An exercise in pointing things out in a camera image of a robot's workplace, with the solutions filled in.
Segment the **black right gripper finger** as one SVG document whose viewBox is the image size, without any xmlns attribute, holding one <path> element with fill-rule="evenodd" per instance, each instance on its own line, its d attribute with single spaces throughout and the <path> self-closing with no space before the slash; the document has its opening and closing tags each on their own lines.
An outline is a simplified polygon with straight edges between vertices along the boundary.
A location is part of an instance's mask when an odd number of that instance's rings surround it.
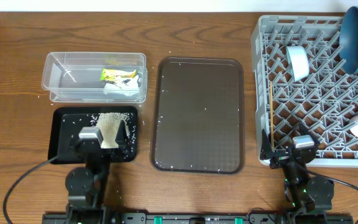
<svg viewBox="0 0 358 224">
<path fill-rule="evenodd" d="M 314 142 L 314 145 L 319 145 L 318 139 L 306 128 L 303 123 L 299 124 L 299 132 L 302 136 L 308 135 Z"/>
<path fill-rule="evenodd" d="M 266 131 L 262 130 L 262 145 L 260 148 L 260 160 L 268 160 L 271 159 L 273 155 L 273 150 L 271 148 L 270 139 L 267 136 Z"/>
</svg>

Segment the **wooden chopstick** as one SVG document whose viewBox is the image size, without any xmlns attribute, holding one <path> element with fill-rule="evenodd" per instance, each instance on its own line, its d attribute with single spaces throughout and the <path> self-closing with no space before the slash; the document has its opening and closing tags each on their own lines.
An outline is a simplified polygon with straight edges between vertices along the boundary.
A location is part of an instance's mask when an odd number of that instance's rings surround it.
<svg viewBox="0 0 358 224">
<path fill-rule="evenodd" d="M 270 81 L 270 90 L 269 90 L 269 104 L 270 104 L 270 147 L 271 150 L 274 151 L 274 124 L 273 124 L 273 83 Z"/>
</svg>

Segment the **white tissue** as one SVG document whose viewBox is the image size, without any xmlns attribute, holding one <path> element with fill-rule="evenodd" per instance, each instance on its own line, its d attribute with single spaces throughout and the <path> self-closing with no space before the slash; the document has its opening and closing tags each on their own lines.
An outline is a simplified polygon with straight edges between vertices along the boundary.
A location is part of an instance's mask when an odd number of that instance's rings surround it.
<svg viewBox="0 0 358 224">
<path fill-rule="evenodd" d="M 125 96 L 132 96 L 139 92 L 139 76 L 134 78 L 119 78 L 114 82 L 107 82 L 104 86 L 103 93 L 108 94 L 122 94 Z"/>
</svg>

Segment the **green yellow snack wrapper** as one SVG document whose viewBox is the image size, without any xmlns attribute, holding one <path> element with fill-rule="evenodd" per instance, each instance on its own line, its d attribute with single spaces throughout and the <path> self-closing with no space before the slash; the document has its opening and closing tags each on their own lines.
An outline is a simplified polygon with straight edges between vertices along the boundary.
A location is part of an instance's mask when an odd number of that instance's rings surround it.
<svg viewBox="0 0 358 224">
<path fill-rule="evenodd" d="M 118 79 L 129 79 L 134 78 L 137 75 L 137 70 L 134 71 L 124 71 L 124 70 L 114 70 L 114 69 L 102 69 L 100 80 L 115 82 Z"/>
</svg>

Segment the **small bowl of rice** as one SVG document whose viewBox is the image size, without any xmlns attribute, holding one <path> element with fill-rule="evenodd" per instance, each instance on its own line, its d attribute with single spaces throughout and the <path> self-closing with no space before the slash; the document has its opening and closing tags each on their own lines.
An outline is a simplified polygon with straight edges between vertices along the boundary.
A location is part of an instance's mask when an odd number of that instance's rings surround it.
<svg viewBox="0 0 358 224">
<path fill-rule="evenodd" d="M 287 46 L 287 60 L 294 82 L 309 75 L 310 68 L 306 50 L 302 46 Z"/>
</svg>

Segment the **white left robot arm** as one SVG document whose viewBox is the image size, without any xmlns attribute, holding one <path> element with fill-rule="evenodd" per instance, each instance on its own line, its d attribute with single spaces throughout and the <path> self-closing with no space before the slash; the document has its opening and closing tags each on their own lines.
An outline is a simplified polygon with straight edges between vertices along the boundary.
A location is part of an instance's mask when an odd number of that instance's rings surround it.
<svg viewBox="0 0 358 224">
<path fill-rule="evenodd" d="M 120 218 L 112 209 L 103 205 L 110 163 L 114 156 L 111 149 L 103 149 L 103 135 L 98 127 L 84 127 L 69 150 L 83 160 L 84 167 L 71 170 L 65 179 L 68 191 L 66 223 L 103 224 L 119 223 Z"/>
</svg>

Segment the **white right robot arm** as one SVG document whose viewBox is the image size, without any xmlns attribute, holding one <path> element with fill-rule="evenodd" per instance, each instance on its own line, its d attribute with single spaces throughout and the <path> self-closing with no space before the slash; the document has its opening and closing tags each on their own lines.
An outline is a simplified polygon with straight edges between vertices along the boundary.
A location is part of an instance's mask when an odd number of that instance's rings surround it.
<svg viewBox="0 0 358 224">
<path fill-rule="evenodd" d="M 307 163 L 316 157 L 319 141 L 303 124 L 298 125 L 300 135 L 284 151 L 274 152 L 266 131 L 262 131 L 260 159 L 269 160 L 271 169 L 282 169 L 286 198 L 293 204 L 275 223 L 327 223 L 326 211 L 332 209 L 334 183 L 308 173 Z"/>
</svg>

